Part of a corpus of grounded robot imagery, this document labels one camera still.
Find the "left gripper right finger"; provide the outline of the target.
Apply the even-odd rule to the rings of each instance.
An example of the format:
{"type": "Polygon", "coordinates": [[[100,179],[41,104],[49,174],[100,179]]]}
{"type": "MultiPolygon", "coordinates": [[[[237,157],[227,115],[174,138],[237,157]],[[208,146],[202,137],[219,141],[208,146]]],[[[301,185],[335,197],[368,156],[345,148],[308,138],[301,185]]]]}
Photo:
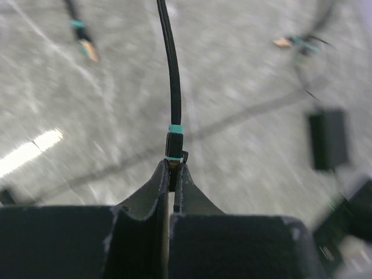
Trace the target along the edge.
{"type": "Polygon", "coordinates": [[[299,219],[225,214],[194,184],[187,165],[179,171],[176,196],[169,278],[326,278],[299,219]]]}

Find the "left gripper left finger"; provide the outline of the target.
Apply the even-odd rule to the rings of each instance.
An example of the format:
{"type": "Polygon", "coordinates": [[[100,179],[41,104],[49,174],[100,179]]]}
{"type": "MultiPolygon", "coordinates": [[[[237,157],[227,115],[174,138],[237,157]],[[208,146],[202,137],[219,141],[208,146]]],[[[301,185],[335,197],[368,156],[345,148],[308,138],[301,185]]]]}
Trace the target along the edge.
{"type": "Polygon", "coordinates": [[[162,278],[168,164],[115,206],[4,206],[2,278],[162,278]]]}

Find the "black power adapter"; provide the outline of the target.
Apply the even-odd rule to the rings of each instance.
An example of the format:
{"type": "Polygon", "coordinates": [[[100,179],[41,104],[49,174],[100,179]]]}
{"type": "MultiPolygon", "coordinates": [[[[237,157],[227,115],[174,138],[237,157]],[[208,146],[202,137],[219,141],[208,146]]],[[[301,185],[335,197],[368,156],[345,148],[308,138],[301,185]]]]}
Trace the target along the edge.
{"type": "Polygon", "coordinates": [[[306,116],[312,168],[330,171],[349,163],[346,113],[342,109],[319,109],[306,116]]]}

